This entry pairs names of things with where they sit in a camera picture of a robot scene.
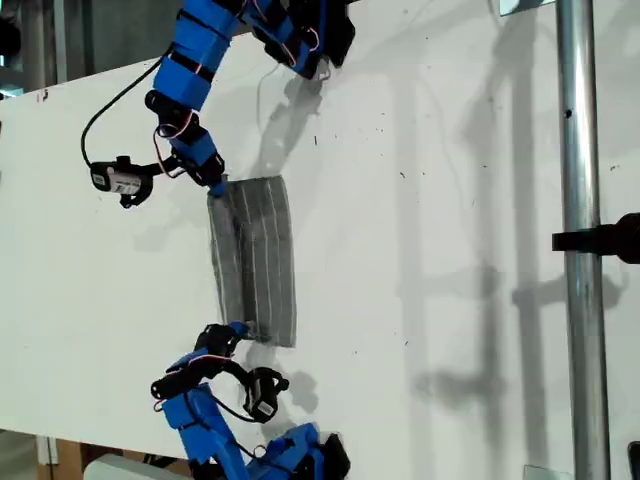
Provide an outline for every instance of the black clamp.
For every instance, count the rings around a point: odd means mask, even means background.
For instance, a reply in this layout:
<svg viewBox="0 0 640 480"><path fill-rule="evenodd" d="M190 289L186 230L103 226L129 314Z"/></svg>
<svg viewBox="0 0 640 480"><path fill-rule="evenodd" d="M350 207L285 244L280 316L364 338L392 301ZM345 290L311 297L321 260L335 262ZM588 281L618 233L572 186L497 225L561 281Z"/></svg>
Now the black clamp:
<svg viewBox="0 0 640 480"><path fill-rule="evenodd" d="M163 160L165 171L178 168L179 161L175 156ZM157 163L151 165L134 165L127 156L116 158L115 162L96 162L91 164L91 181L101 192L120 194L120 205L124 208L138 206L144 202L153 190L153 177L163 173Z"/></svg>
<svg viewBox="0 0 640 480"><path fill-rule="evenodd" d="M615 225L556 233L553 251L617 255L625 263L640 264L640 213L625 215Z"/></svg>

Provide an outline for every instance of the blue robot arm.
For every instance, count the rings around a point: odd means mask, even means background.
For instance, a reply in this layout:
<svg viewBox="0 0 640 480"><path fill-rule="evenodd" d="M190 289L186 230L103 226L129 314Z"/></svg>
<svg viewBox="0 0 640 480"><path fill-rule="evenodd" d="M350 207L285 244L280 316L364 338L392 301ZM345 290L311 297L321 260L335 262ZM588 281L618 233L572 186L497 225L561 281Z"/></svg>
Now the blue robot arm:
<svg viewBox="0 0 640 480"><path fill-rule="evenodd" d="M132 165L125 156L112 163L90 163L85 139L94 117L81 140L94 186L120 193L120 203L129 208L149 197L154 176L172 176L169 172L182 168L198 185L222 195L225 164L211 135L200 126L198 112L239 25L253 29L268 55L311 79L323 58L342 66L355 36L347 13L352 1L291 0L285 8L280 0L185 0L172 46L154 66L159 70L145 99L158 115L154 138L157 134L169 141L171 156L146 167Z"/></svg>
<svg viewBox="0 0 640 480"><path fill-rule="evenodd" d="M231 360L231 354L246 326L209 325L196 342L192 353L167 369L166 375L151 386L169 426L177 430L196 480L216 478L222 474L229 480L342 480L350 462L337 435L320 444L318 431L312 424L290 429L273 439L260 458L244 463L242 452L251 455L233 436L220 413L222 406L237 418L251 423L266 423L277 410L277 396L289 387L278 372L260 367L250 372ZM226 372L245 388L244 410L248 417L233 412L222 404L202 378L215 378Z"/></svg>

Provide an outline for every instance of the gray fabric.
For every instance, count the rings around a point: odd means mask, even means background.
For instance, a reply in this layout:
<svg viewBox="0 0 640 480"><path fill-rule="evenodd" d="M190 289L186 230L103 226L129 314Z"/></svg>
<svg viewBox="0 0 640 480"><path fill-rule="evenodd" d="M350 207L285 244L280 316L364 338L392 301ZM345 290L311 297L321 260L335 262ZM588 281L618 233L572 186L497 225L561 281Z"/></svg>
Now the gray fabric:
<svg viewBox="0 0 640 480"><path fill-rule="evenodd" d="M250 322L256 340L295 346L291 217L282 177L229 184L209 196L212 260L225 323Z"/></svg>

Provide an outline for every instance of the white tabletop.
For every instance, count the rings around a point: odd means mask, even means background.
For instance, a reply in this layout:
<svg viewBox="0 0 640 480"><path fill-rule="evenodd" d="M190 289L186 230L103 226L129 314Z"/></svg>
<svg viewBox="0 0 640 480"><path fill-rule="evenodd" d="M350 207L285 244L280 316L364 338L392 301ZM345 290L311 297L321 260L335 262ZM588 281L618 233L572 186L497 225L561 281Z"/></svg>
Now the white tabletop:
<svg viewBox="0 0 640 480"><path fill-rule="evenodd" d="M636 2L596 2L603 220L640 204ZM572 471L554 8L366 0L322 101L251 36L202 113L233 179L281 171L292 210L293 350L238 358L292 381L253 447L338 431L354 479ZM0 103L0 428L181 455L151 382L219 320L206 192L159 180L125 211L79 151L90 116L152 61ZM153 161L150 81L100 120L93 161ZM613 478L640 437L640 270L604 261ZM231 382L216 392L240 407Z"/></svg>

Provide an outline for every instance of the metal pole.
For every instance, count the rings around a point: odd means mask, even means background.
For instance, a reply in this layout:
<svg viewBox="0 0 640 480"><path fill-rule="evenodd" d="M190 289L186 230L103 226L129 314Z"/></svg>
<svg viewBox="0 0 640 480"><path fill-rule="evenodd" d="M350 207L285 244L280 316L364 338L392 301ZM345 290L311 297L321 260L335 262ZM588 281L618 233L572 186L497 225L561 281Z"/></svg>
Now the metal pole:
<svg viewBox="0 0 640 480"><path fill-rule="evenodd" d="M567 232L600 224L592 0L557 0L562 189ZM609 480L600 257L565 254L575 478Z"/></svg>

